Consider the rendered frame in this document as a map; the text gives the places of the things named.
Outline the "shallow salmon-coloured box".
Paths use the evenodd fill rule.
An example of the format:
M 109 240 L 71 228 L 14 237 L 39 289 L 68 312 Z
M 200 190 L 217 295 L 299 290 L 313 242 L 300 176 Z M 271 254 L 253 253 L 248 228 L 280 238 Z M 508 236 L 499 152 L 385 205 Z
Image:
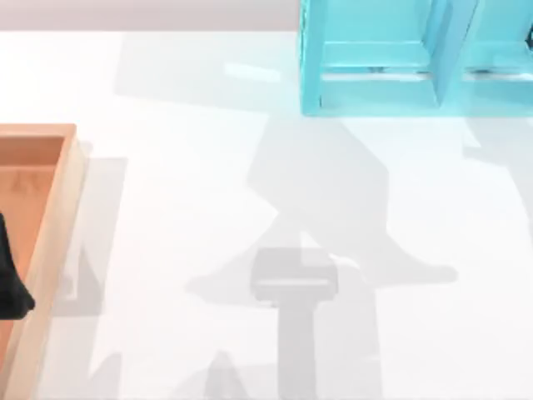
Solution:
M 32 400 L 86 165 L 72 123 L 0 123 L 0 213 L 36 301 L 24 319 L 0 322 L 0 400 Z

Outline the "light blue rack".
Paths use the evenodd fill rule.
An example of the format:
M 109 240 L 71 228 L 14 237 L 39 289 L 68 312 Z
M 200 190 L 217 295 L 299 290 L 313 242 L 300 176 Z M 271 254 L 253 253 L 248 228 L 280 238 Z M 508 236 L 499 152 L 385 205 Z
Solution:
M 533 117 L 533 0 L 300 0 L 301 111 Z

